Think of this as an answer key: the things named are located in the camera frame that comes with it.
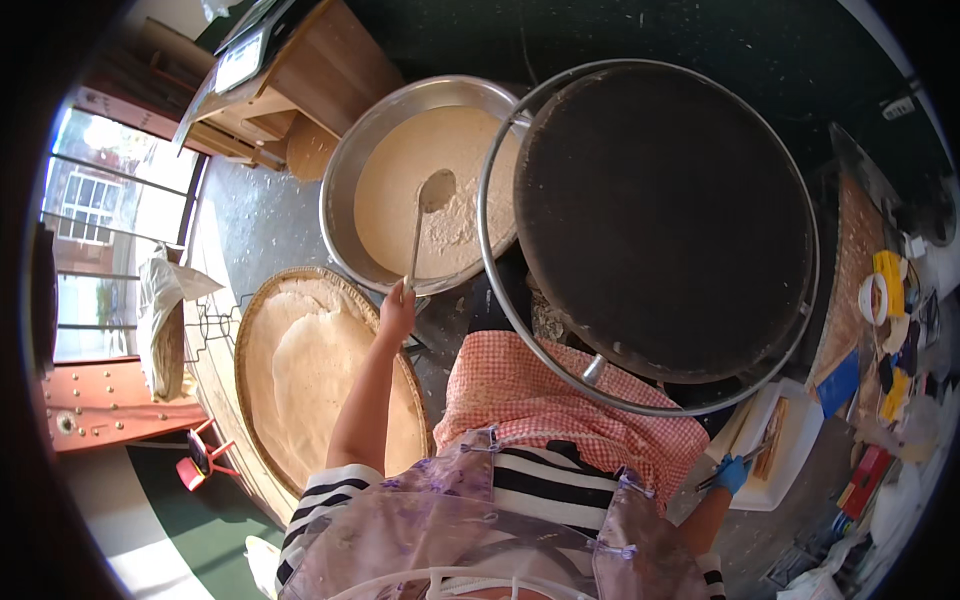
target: blue glove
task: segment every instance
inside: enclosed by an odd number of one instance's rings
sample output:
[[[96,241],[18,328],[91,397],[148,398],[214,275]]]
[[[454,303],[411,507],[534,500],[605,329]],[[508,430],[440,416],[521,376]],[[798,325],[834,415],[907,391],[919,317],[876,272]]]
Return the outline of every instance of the blue glove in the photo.
[[[737,490],[743,487],[743,484],[747,483],[747,474],[750,473],[750,467],[753,464],[754,461],[750,461],[744,465],[742,456],[731,458],[728,454],[723,457],[723,461],[717,466],[717,477],[713,480],[710,489],[727,488],[730,494],[734,495]]]

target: black and white stripes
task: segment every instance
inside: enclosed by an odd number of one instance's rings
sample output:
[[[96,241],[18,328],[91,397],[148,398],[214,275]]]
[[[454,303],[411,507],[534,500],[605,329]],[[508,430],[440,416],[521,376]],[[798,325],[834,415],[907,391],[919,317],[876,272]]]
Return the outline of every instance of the black and white stripes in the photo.
[[[548,447],[551,449],[513,446],[493,455],[493,503],[596,538],[616,480],[582,463],[573,444],[551,442]],[[318,516],[334,514],[360,491],[382,480],[378,472],[363,465],[332,468],[310,477],[280,550],[277,590],[302,561],[302,534],[307,525]],[[706,554],[697,558],[697,564],[704,570],[710,600],[724,600],[719,557]]]

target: griddle handle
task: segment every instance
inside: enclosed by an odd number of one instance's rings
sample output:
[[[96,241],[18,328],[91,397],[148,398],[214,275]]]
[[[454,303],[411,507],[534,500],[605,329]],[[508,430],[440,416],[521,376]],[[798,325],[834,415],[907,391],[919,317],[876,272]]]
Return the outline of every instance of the griddle handle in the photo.
[[[603,354],[597,354],[593,357],[593,362],[590,363],[590,366],[587,367],[587,370],[584,371],[584,374],[581,375],[581,379],[584,380],[584,383],[589,385],[596,385],[597,381],[600,380],[600,375],[603,374],[603,370],[607,367],[607,359],[604,358]]]

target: red box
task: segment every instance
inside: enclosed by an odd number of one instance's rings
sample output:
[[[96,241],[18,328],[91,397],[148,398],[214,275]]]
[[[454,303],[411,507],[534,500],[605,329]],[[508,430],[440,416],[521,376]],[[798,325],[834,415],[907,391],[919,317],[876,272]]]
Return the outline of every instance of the red box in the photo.
[[[883,479],[883,473],[891,460],[893,457],[890,453],[880,446],[873,444],[867,446],[867,451],[863,453],[860,464],[856,466],[850,483],[837,500],[837,506],[845,515],[853,520],[860,518],[863,508],[867,506],[867,501],[870,500],[876,484]]]

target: black griddle surface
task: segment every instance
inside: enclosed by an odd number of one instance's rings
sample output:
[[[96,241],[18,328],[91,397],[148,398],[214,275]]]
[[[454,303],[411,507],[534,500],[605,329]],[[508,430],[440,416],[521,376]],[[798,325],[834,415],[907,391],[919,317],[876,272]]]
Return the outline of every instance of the black griddle surface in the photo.
[[[812,234],[789,155],[731,95],[669,66],[569,85],[520,152],[516,225],[547,299],[638,374],[715,381],[786,334]]]

